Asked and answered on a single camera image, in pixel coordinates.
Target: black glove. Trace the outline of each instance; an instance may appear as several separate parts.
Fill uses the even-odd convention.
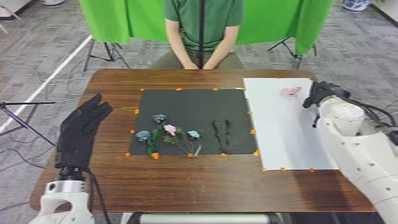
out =
[[[335,95],[346,98],[351,98],[353,96],[351,92],[337,84],[328,82],[315,82],[310,91],[310,97],[303,104],[305,108],[310,108],[314,104],[319,106],[322,100]]]
[[[84,103],[63,122],[56,168],[90,168],[99,126],[113,112],[109,103],[100,102],[102,94]]]

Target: green screen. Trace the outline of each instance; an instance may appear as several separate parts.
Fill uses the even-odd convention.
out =
[[[306,54],[317,42],[333,2],[246,0],[239,45],[296,37],[296,52]],[[141,38],[168,42],[164,0],[81,0],[81,4],[99,41],[131,42],[132,38]]]

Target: person's arm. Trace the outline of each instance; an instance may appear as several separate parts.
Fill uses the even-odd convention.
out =
[[[241,33],[241,26],[227,27],[225,40],[216,49],[214,55],[211,57],[207,65],[205,65],[205,69],[216,69],[218,65],[221,64],[228,54],[232,52],[232,49],[235,47],[239,33]]]
[[[186,69],[200,69],[196,63],[191,60],[189,52],[184,45],[184,37],[180,30],[180,22],[166,19],[168,37],[171,42],[171,48],[179,56]]]

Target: pink flower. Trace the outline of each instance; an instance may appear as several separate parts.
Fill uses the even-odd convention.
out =
[[[166,129],[168,133],[170,133],[173,136],[177,136],[179,128],[177,128],[173,125],[168,124],[168,125],[164,126],[164,129]]]
[[[296,88],[285,88],[282,90],[282,95],[283,96],[296,96],[296,94],[303,91],[303,87],[296,87]]]

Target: white sheet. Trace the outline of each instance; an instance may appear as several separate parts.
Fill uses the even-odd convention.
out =
[[[319,142],[317,114],[303,108],[312,80],[250,78],[244,81],[264,167],[267,170],[338,169]],[[283,96],[282,89],[296,87],[303,87],[298,96]]]

